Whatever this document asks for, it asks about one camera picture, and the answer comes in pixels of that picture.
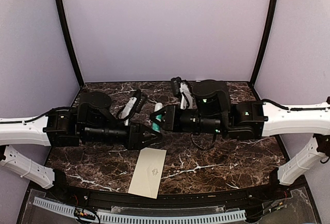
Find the green white glue stick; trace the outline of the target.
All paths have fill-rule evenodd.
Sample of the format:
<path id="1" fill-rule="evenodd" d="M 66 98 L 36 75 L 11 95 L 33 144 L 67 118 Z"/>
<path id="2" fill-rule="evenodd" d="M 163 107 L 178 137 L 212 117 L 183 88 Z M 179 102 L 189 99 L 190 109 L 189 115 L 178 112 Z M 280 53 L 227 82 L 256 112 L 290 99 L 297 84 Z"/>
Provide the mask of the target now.
<path id="1" fill-rule="evenodd" d="M 162 108 L 163 108 L 163 104 L 162 103 L 156 103 L 155 108 L 154 108 L 154 112 L 159 111 Z M 156 116 L 156 119 L 158 121 L 161 121 L 161 117 L 162 117 L 162 115 L 157 115 Z M 155 131 L 157 131 L 157 132 L 160 132 L 160 126 L 157 125 L 154 121 L 152 122 L 152 129 L 155 130 Z"/>

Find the cream paper envelope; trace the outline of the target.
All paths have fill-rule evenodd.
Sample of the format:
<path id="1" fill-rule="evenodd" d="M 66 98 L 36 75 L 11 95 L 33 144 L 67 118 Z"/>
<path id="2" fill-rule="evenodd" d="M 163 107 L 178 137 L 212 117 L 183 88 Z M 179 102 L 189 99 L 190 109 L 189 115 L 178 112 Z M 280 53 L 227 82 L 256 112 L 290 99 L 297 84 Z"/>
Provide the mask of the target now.
<path id="1" fill-rule="evenodd" d="M 128 193 L 157 199 L 166 150 L 144 148 L 140 151 Z"/>

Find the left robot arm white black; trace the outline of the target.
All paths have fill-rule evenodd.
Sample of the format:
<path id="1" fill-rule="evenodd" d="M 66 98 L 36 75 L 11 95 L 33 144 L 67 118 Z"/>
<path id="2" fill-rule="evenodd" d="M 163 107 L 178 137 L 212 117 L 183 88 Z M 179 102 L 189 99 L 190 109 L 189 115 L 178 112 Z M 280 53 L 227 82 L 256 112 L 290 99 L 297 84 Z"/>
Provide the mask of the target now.
<path id="1" fill-rule="evenodd" d="M 95 91 L 82 94 L 77 107 L 57 107 L 31 118 L 1 119 L 1 166 L 44 189 L 52 189 L 61 201 L 69 201 L 73 191 L 66 185 L 65 173 L 36 163 L 14 145 L 78 147 L 81 143 L 102 142 L 141 150 L 162 139 L 152 128 L 130 121 L 146 98 L 136 90 L 122 108 L 122 117 L 110 113 L 110 96 Z"/>

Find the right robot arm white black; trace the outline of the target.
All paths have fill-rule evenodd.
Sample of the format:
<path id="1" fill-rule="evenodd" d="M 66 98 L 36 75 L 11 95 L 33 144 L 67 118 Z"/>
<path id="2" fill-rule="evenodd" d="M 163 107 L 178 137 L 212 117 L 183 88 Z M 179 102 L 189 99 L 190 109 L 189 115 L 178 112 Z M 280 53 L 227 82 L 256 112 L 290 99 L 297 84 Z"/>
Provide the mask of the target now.
<path id="1" fill-rule="evenodd" d="M 329 157 L 329 101 L 314 105 L 280 105 L 272 100 L 231 103 L 227 83 L 207 79 L 190 86 L 180 77 L 171 79 L 179 105 L 167 105 L 150 119 L 165 131 L 222 135 L 236 140 L 260 139 L 280 134 L 309 133 L 308 143 L 292 159 L 274 169 L 263 196 L 274 200 L 322 159 Z"/>

